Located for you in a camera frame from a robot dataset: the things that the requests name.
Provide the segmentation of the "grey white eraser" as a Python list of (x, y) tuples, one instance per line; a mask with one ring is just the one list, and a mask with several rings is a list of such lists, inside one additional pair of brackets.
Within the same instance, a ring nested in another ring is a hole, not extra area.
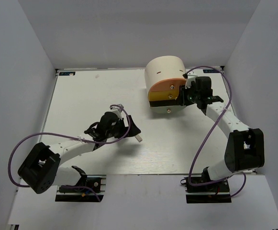
[(142, 140), (143, 140), (139, 135), (136, 135), (135, 138), (138, 142), (142, 142)]

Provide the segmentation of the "blue right corner label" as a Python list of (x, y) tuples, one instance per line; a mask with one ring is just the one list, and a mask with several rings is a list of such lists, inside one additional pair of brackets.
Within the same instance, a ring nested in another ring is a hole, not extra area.
[(216, 69), (203, 69), (203, 73), (220, 73)]

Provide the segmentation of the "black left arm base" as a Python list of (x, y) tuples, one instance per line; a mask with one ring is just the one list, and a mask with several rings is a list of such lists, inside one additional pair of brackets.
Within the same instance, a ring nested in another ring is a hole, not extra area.
[(98, 203), (106, 189), (106, 175), (90, 175), (76, 185), (59, 186), (56, 202)]

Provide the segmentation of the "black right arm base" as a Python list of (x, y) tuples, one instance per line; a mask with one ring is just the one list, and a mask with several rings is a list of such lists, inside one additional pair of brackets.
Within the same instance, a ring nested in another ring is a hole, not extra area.
[(211, 185), (192, 186), (189, 184), (188, 177), (184, 177), (180, 180), (180, 184), (185, 186), (187, 204), (220, 204), (232, 202), (227, 181)]

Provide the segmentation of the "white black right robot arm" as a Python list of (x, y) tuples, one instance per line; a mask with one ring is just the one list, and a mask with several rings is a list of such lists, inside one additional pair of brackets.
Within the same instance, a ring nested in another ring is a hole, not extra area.
[(218, 127), (227, 137), (223, 159), (204, 168), (197, 184), (189, 179), (190, 185), (202, 186), (207, 191), (213, 191), (219, 182), (236, 173), (264, 166), (265, 148), (262, 130), (251, 128), (241, 122), (221, 97), (213, 95), (210, 77), (190, 75), (179, 92), (183, 105), (195, 104), (204, 115), (214, 121), (211, 129)]

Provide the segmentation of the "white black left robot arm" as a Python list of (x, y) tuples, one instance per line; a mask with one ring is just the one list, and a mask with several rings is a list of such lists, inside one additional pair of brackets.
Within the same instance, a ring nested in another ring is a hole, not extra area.
[(79, 137), (68, 139), (53, 145), (39, 142), (34, 145), (18, 169), (18, 175), (37, 194), (45, 192), (51, 186), (62, 186), (68, 190), (87, 190), (87, 174), (77, 166), (62, 165), (88, 152), (96, 151), (106, 145), (108, 139), (120, 141), (135, 137), (138, 141), (141, 130), (132, 117), (127, 116), (128, 125), (124, 123), (119, 111), (106, 112), (99, 122), (95, 122)]

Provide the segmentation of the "blue corner label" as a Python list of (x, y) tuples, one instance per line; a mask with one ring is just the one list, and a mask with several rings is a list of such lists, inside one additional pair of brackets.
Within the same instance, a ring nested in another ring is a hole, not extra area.
[(203, 69), (203, 73), (220, 73), (216, 69)]
[(75, 71), (59, 72), (59, 76), (74, 76), (75, 74)]

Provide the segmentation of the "yellow drawer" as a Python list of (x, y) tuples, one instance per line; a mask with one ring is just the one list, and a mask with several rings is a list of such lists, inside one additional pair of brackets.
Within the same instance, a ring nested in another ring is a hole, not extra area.
[(174, 100), (178, 97), (178, 95), (179, 95), (179, 90), (149, 92), (148, 100), (150, 102)]

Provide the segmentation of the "grey bottom drawer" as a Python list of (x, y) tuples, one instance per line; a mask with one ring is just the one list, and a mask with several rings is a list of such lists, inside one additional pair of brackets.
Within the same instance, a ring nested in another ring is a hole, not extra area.
[(162, 101), (149, 101), (150, 109), (154, 113), (158, 114), (169, 114), (175, 113), (186, 108), (185, 105), (180, 105), (180, 103), (173, 100), (162, 100)]

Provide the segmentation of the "blue left corner label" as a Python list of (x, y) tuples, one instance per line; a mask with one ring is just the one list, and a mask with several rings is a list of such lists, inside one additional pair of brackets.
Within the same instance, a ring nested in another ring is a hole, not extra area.
[(75, 71), (59, 72), (59, 76), (74, 76), (75, 74)]

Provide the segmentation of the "cream round drawer cabinet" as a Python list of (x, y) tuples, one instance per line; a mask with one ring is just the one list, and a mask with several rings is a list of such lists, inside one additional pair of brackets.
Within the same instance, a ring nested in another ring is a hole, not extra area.
[(176, 56), (161, 56), (151, 60), (145, 67), (147, 95), (153, 84), (170, 78), (184, 78), (185, 72), (182, 60)]

